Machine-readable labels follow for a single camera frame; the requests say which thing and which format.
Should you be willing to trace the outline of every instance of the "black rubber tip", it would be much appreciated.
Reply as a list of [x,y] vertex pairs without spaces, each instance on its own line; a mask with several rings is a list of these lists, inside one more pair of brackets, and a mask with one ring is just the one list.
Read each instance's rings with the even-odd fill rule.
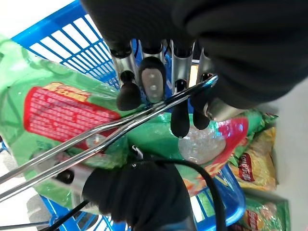
[[173,112],[171,113],[170,128],[178,138],[185,137],[189,132],[189,116],[188,116],[188,101],[184,101],[174,106]]
[[199,130],[206,129],[210,123],[210,120],[204,115],[204,113],[200,113],[196,110],[193,111],[192,119],[194,126]]
[[116,99],[116,106],[120,111],[129,111],[139,107],[141,104],[141,94],[138,86],[127,81],[121,87]]
[[200,113],[203,112],[204,106],[208,99],[208,92],[200,91],[190,97],[190,103],[194,108],[194,111],[198,111]]

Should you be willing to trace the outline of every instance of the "red logo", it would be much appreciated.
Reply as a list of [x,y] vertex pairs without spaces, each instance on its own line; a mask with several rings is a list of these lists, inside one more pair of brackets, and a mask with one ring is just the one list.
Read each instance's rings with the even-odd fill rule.
[[247,215],[248,215],[248,225],[253,230],[258,230],[258,226],[257,226],[258,214],[253,211],[247,210]]
[[251,158],[248,153],[244,153],[239,161],[239,175],[245,181],[255,181],[252,175]]

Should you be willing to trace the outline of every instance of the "red label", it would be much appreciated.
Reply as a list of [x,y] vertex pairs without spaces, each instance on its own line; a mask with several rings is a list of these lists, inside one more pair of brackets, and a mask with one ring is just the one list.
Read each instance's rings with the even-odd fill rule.
[[258,221],[258,214],[250,211],[250,210],[246,210],[247,211],[247,215],[248,215],[248,225],[254,229],[254,230],[258,230],[258,226],[257,226],[257,221]]
[[248,153],[244,153],[239,161],[239,175],[245,181],[255,181],[252,175],[251,158]]
[[[60,90],[50,88],[52,84],[61,84]],[[89,96],[88,92],[77,92],[77,89],[62,83],[32,88],[25,100],[25,130],[64,142],[90,128],[120,118],[117,112],[85,101]],[[108,136],[113,131],[102,135]]]

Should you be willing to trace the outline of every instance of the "yellow snack package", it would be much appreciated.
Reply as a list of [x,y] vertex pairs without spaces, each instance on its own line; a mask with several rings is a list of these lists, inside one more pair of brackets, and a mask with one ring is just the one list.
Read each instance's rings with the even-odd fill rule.
[[276,174],[272,148],[276,128],[260,132],[239,159],[239,166],[229,167],[242,188],[272,191],[276,189]]

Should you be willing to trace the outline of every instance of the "snack bag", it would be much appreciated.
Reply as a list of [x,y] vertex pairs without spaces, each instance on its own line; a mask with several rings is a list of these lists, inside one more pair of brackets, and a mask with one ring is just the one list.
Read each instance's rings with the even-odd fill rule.
[[265,127],[273,123],[278,116],[260,112],[257,109],[250,109],[241,113],[238,117],[245,117],[248,119],[248,132],[247,136],[239,143],[233,150],[229,162],[238,167],[239,158],[247,149],[248,145],[252,142],[254,135],[265,129]]
[[[164,113],[128,133],[130,145],[137,145],[146,153],[165,158],[186,159],[203,166],[214,177],[227,163],[232,150],[246,136],[246,118],[224,122],[211,121],[204,130],[193,125],[183,139],[171,133],[171,114]],[[190,195],[196,195],[205,186],[205,180],[194,169],[177,166]]]
[[[117,110],[116,95],[115,88],[36,57],[0,35],[0,135],[18,165],[90,128],[132,113]],[[111,132],[89,137],[67,150],[66,155],[88,149]],[[127,138],[122,137],[85,163],[101,168],[120,167],[126,163],[127,154]],[[38,173],[37,169],[31,170],[25,177],[29,179]],[[52,180],[35,189],[65,207],[74,206],[73,192]]]
[[229,164],[242,188],[272,191],[276,189],[276,174],[272,148],[276,128],[260,132],[239,159],[239,166]]
[[233,231],[290,231],[287,201],[270,201],[246,195],[246,211],[242,219],[231,226]]

